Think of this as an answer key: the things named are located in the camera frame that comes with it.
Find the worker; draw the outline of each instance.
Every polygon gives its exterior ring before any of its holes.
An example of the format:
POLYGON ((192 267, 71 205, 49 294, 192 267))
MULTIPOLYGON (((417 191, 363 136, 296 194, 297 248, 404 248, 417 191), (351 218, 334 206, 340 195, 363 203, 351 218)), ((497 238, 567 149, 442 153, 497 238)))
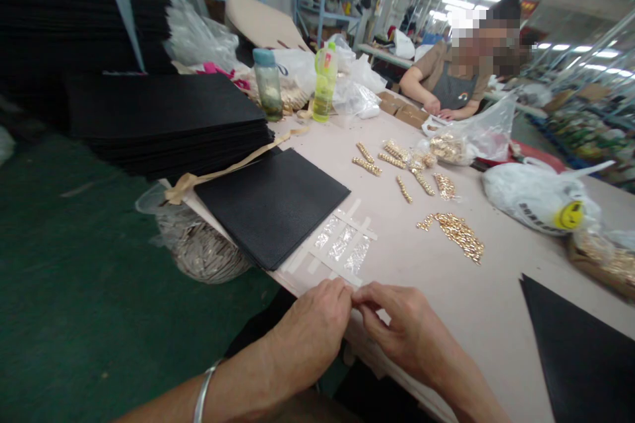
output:
POLYGON ((399 83, 402 93, 448 121, 473 116, 495 72, 493 57, 518 37, 520 17, 521 0, 500 0, 479 28, 453 37, 452 47, 438 42, 416 61, 399 83))
MULTIPOLYGON (((474 361, 423 294, 414 288, 378 283, 353 292, 337 278, 324 280, 305 293, 264 337, 216 365, 214 371, 140 406, 119 423, 258 420, 311 387, 331 365, 352 308, 361 312, 369 337, 386 356, 434 389, 461 423, 509 422, 474 361), (390 316, 390 324, 379 317, 380 309, 390 316)), ((303 407, 301 421, 359 421, 343 408, 342 416, 350 418, 329 415, 316 419, 316 414, 324 416, 325 406, 320 405, 314 414, 303 407)))

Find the gold metal studs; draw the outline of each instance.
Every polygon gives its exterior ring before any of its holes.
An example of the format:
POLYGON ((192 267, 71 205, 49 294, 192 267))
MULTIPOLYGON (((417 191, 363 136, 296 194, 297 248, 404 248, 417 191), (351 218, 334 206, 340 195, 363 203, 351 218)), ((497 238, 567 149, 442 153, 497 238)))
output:
POLYGON ((439 188, 439 195, 444 200, 451 200, 454 198, 454 184, 452 181, 442 174, 434 174, 437 181, 437 187, 439 188))
POLYGON ((412 175, 414 175, 415 178, 417 179, 417 182, 419 182, 419 184, 423 187, 425 192, 430 196, 434 196, 435 191, 432 189, 430 184, 426 182, 425 178, 423 178, 423 175, 421 174, 421 172, 418 171, 417 169, 410 169, 410 171, 412 172, 412 175))
POLYGON ((364 159, 360 159, 359 157, 353 157, 353 163, 359 165, 363 169, 366 169, 373 175, 380 176, 382 174, 382 169, 373 164, 369 164, 364 159))
POLYGON ((402 195, 405 198, 406 202, 408 203, 412 203, 412 197, 410 195, 408 195, 408 191, 405 189, 405 185, 403 184, 403 180, 402 178, 398 175, 397 176, 397 183, 399 184, 399 188, 401 188, 402 190, 402 195))
POLYGON ((393 164, 395 167, 399 167, 400 169, 405 169, 405 162, 401 160, 397 160, 394 157, 391 157, 385 153, 381 153, 377 157, 379 157, 381 160, 385 162, 388 162, 389 164, 393 164))
POLYGON ((362 155, 364 156, 367 162, 375 163, 375 159, 373 159, 372 155, 368 152, 368 150, 366 150, 366 147, 364 147, 364 144, 362 144, 361 142, 358 142, 355 145, 357 146, 359 151, 362 153, 362 155))
POLYGON ((463 250, 463 254, 480 266, 485 245, 476 238, 472 229, 465 224, 465 219, 458 218, 451 213, 436 213, 435 215, 428 215, 425 220, 417 223, 417 228, 429 231, 434 219, 439 222, 443 233, 448 239, 459 245, 463 250))
POLYGON ((402 162, 408 162, 408 151, 399 147, 399 145, 395 144, 394 141, 389 140, 384 144, 384 150, 392 155, 395 159, 401 160, 402 162))

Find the white plastic bag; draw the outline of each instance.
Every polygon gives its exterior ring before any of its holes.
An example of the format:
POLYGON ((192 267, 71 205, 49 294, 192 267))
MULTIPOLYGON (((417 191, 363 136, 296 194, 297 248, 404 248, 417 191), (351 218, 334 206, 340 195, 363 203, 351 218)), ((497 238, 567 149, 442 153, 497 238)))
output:
POLYGON ((288 77, 311 96, 316 91, 316 56, 303 50, 273 50, 280 76, 288 77))
POLYGON ((470 165, 476 157, 506 161, 515 107, 515 96, 507 95, 481 114, 431 131, 430 150, 455 165, 470 165))
POLYGON ((236 58, 238 36, 210 19, 202 18, 187 0, 170 0, 167 22, 173 59, 186 66, 213 62, 231 72, 240 63, 236 58))
POLYGON ((379 94, 386 89, 387 81, 370 68, 368 55, 366 54, 361 55, 359 59, 352 62, 349 79, 367 87, 375 94, 379 94))
POLYGON ((613 163, 561 174, 548 165, 506 163, 486 171, 483 185, 488 200, 507 215, 548 235, 564 236, 601 215, 578 177, 613 163))
POLYGON ((415 56, 415 46, 405 33, 395 30, 395 46, 390 51, 400 58, 412 59, 415 56))
POLYGON ((13 155, 15 141, 11 134, 2 126, 0 126, 0 165, 8 161, 13 155))
POLYGON ((335 43, 335 53, 337 54, 337 70, 340 73, 349 74, 351 72, 351 65, 355 61, 357 55, 351 49, 348 43, 346 43, 346 38, 341 33, 336 33, 332 37, 330 37, 325 46, 330 42, 335 43))
POLYGON ((369 119, 379 115, 382 102, 370 89, 349 79, 340 78, 333 92, 333 108, 345 117, 345 125, 355 118, 369 119))

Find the plastic bottle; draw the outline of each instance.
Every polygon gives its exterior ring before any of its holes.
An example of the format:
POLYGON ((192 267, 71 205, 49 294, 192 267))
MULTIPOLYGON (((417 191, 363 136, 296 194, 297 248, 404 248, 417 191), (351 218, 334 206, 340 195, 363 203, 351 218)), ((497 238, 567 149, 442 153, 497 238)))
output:
POLYGON ((282 97, 280 96, 280 77, 276 59, 271 50, 255 48, 253 50, 253 69, 256 73, 260 103, 267 120, 277 122, 282 119, 282 97))
POLYGON ((322 48, 316 56, 316 98, 313 103, 313 119, 318 122, 327 122, 329 111, 333 104, 333 91, 337 80, 337 56, 335 55, 335 43, 330 42, 328 47, 322 48))

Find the white table surface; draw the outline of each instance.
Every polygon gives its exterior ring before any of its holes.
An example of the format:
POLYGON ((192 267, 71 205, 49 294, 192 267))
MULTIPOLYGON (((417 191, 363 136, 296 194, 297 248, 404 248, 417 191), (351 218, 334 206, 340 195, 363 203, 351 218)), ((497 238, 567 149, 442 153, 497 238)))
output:
MULTIPOLYGON (((287 118, 271 128, 281 134, 298 128, 298 124, 287 118)), ((295 148, 352 191, 339 206, 342 210, 347 211, 361 200, 354 218, 358 222, 371 218, 370 228, 378 240, 370 245, 358 277, 364 283, 376 280, 420 289, 475 359, 512 421, 553 422, 519 283, 521 275, 535 279, 631 338, 635 338, 635 309, 574 268, 567 261, 563 242, 533 231, 495 209, 482 190, 480 172, 470 167, 437 166, 436 171, 447 175, 455 184, 456 194, 462 197, 461 202, 447 202, 438 193, 433 197, 426 195, 410 173, 388 163, 376 161, 384 172, 375 177, 351 162, 352 157, 360 157, 355 147, 358 141, 376 157, 386 139, 395 139, 407 147, 420 137, 419 130, 381 111, 378 117, 347 128, 312 122, 308 133, 292 137, 281 147, 295 148), (395 181, 397 174, 402 176, 412 204, 401 195, 395 181), (445 237, 438 223, 429 232, 415 227, 429 213, 438 212, 452 212, 474 230, 485 245, 481 266, 466 258, 445 237)), ((432 172, 425 175, 436 189, 432 172)), ((610 226, 633 228, 635 196, 594 178, 583 181, 590 197, 603 208, 610 226)), ((214 225, 214 218, 194 194, 190 193, 187 203, 214 225)), ((305 264, 293 273, 284 269, 283 265, 270 275, 294 295, 302 295, 331 273, 324 264, 314 274, 305 264)), ((345 338, 364 362, 377 373, 394 378, 438 419, 456 421, 434 391, 414 381, 383 355, 367 337, 356 311, 345 338)))
POLYGON ((361 51, 362 53, 366 53, 370 55, 371 59, 373 57, 382 59, 383 61, 386 61, 387 63, 391 63, 405 69, 410 68, 415 63, 411 59, 400 58, 399 56, 395 56, 389 51, 381 50, 380 48, 373 48, 371 45, 365 44, 365 43, 358 45, 357 49, 361 51))

